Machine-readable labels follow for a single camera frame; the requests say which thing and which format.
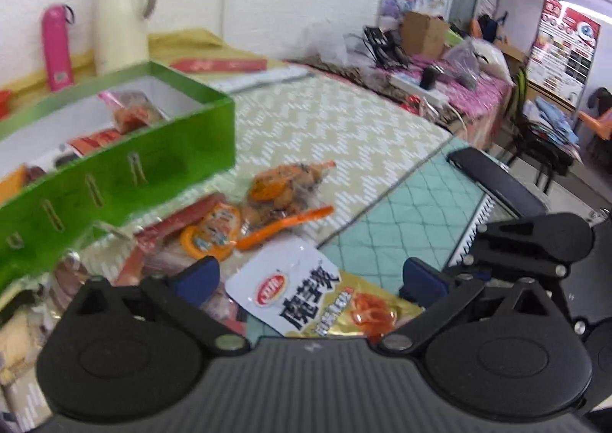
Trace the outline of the pink thermos bottle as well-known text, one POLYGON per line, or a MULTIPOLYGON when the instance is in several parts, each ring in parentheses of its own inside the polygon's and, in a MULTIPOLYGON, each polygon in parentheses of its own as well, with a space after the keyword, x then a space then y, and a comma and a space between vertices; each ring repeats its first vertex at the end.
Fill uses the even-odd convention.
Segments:
POLYGON ((44 54, 48 86, 52 92, 74 84, 74 72, 70 60, 68 26, 75 20, 70 6, 54 4, 41 18, 42 54, 44 54))

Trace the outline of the orange cartoon snack packet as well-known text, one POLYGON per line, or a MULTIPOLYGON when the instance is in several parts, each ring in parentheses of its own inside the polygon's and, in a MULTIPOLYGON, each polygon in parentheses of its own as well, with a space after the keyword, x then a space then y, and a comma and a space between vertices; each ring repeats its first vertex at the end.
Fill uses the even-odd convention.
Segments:
POLYGON ((200 310, 243 335, 246 315, 225 293, 221 263, 239 237, 241 211, 224 195, 212 193, 133 236, 134 247, 113 282, 136 286, 149 275, 177 275, 204 257, 220 264, 220 285, 200 310))

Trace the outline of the red mixed nuts bag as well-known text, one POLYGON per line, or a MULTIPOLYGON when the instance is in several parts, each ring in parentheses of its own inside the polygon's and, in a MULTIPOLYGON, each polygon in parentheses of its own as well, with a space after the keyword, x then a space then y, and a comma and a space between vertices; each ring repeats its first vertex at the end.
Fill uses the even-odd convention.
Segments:
POLYGON ((122 138, 122 134, 117 129, 103 129, 81 137, 74 138, 67 142, 77 154, 85 156, 93 152, 102 150, 122 138))

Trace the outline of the cream thermal jug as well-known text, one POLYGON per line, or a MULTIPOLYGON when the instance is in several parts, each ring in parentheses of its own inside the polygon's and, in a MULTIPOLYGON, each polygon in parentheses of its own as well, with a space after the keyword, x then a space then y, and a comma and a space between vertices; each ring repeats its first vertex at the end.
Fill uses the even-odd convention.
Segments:
POLYGON ((93 54, 95 72, 111 72, 150 60, 147 20, 156 0, 94 0, 93 54))

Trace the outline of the green cardboard box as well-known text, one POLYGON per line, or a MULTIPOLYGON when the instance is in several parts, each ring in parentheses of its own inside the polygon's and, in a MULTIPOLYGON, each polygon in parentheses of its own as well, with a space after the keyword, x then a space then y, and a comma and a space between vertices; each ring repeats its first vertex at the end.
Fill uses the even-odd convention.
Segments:
POLYGON ((120 226, 236 162, 233 99, 156 62, 53 93, 1 122, 1 173, 113 124, 104 91, 140 90, 164 120, 25 186, 1 206, 1 284, 39 275, 95 222, 120 226))

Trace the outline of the white power strip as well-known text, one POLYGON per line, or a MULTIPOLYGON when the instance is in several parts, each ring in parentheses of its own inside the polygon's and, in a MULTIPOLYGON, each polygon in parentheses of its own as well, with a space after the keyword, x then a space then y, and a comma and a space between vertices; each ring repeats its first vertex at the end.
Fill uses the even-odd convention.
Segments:
POLYGON ((435 108, 443 108, 449 105, 449 98, 445 93, 435 88, 424 89, 405 73, 394 73, 390 76, 389 83, 408 95, 419 96, 435 108))

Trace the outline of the brown cardboard box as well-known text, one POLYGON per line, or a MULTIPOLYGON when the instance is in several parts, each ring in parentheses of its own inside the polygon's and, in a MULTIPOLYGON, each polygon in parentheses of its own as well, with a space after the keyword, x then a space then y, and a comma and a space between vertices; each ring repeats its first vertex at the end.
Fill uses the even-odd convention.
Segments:
POLYGON ((407 12, 399 28, 402 49, 407 55, 438 59, 444 51, 449 28, 448 22, 437 16, 407 12))

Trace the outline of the colourful wall poster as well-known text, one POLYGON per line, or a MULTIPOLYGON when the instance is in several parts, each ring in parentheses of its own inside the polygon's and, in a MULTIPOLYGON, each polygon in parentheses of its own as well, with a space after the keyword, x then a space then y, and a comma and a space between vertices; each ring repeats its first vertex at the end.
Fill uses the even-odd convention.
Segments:
POLYGON ((601 25, 558 0, 544 0, 526 67, 527 80, 575 109, 590 75, 601 25))

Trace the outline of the yellow white konjac snack packet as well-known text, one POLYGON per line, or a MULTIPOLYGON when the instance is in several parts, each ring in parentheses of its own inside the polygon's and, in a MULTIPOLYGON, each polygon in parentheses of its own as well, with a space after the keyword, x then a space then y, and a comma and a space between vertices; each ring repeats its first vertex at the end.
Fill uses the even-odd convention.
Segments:
POLYGON ((264 246, 225 282, 225 291, 286 338, 364 337, 376 342, 422 312, 340 269, 297 236, 264 246))

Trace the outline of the beige cracker packet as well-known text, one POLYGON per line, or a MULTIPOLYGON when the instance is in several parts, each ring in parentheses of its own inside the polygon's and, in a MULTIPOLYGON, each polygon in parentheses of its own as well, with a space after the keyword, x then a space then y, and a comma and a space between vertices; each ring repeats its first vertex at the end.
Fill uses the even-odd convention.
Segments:
POLYGON ((1 384, 10 385, 33 366, 54 319, 44 296, 32 290, 1 296, 1 384))

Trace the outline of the clear orange snack bag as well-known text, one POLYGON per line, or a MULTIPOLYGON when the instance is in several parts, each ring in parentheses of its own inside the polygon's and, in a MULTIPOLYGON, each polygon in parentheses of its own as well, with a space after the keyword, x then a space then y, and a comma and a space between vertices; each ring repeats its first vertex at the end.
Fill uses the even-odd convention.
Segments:
POLYGON ((253 250, 285 230, 332 215, 334 206, 319 197, 319 187, 335 168, 335 161, 294 163, 255 175, 239 208, 236 248, 253 250))

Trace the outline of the pink clear cracker bag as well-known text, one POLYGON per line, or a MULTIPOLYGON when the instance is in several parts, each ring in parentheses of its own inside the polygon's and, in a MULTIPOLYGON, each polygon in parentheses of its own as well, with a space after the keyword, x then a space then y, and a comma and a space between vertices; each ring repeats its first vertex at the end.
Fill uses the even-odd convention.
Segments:
POLYGON ((102 91, 98 97, 110 109, 116 129, 122 135, 166 119, 142 91, 102 91))

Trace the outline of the yellow tablecloth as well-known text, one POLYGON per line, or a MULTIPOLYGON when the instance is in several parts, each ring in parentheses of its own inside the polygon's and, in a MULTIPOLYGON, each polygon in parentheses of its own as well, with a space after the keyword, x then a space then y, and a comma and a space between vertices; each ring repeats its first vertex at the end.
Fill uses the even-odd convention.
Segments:
MULTIPOLYGON (((148 46, 153 60, 164 65, 187 58, 202 59, 255 59, 265 60, 268 68, 286 66, 270 57, 232 47, 213 32, 204 28, 190 28, 148 34, 148 46)), ((45 69, 29 73, 20 79, 1 85, 1 101, 15 107, 36 104, 50 92, 45 69)))

